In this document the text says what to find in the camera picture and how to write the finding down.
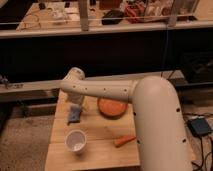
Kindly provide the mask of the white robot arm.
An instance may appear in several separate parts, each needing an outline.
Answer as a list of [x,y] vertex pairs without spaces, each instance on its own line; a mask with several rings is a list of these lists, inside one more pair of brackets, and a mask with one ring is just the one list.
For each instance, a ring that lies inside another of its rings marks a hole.
[[74,67],[62,79],[60,88],[66,93],[133,105],[142,171],[192,171],[179,98],[167,79],[146,76],[139,81],[90,81]]

